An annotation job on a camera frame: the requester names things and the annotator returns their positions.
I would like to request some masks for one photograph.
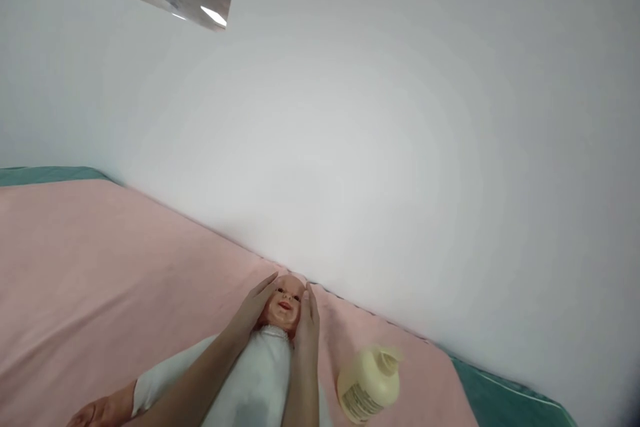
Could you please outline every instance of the mattress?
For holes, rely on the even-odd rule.
[[[106,179],[86,167],[0,169],[0,187],[12,186],[0,188],[2,425],[64,424],[221,330],[237,292],[284,270]],[[35,183],[48,185],[17,187]],[[320,377],[336,425],[348,424],[335,398],[339,368],[371,342],[397,345],[407,360],[400,399],[369,425],[575,425],[541,394],[314,289]]]

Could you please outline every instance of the hand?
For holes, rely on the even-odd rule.
[[[275,290],[274,280],[277,276],[278,273],[273,272],[249,292],[227,328],[224,329],[223,334],[232,336],[246,345],[267,300]]]
[[[131,420],[135,382],[82,407],[67,427],[121,427]]]
[[[318,343],[320,338],[320,314],[311,284],[307,282],[307,290],[302,295],[300,306],[300,322],[293,339],[294,356],[298,361],[306,363],[317,370]]]

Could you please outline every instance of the doll face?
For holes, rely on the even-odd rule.
[[[280,327],[293,338],[300,320],[300,302],[305,286],[292,275],[278,277],[275,282],[277,288],[267,300],[258,323]]]

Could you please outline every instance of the plastic bottle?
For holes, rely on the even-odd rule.
[[[398,363],[394,348],[369,346],[358,352],[338,375],[337,393],[342,410],[354,424],[364,424],[400,393]]]

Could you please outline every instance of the light fixture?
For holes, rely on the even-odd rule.
[[[211,19],[214,22],[219,23],[223,27],[227,26],[227,21],[224,20],[224,18],[222,18],[222,15],[220,15],[218,12],[214,12],[213,10],[209,10],[206,7],[200,7],[200,8],[202,8],[202,11],[205,12],[208,16],[210,16]]]

